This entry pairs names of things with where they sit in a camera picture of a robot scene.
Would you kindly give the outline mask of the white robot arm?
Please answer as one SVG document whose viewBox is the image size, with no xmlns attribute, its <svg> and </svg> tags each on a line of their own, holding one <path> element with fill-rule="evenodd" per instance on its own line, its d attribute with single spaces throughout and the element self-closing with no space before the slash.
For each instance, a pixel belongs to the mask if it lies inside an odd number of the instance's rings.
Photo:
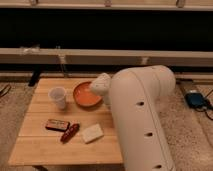
<svg viewBox="0 0 213 171">
<path fill-rule="evenodd" d="M 102 73 L 90 84 L 112 113 L 126 171 L 176 171 L 156 111 L 156 100 L 174 88 L 173 72 L 162 65 Z"/>
</svg>

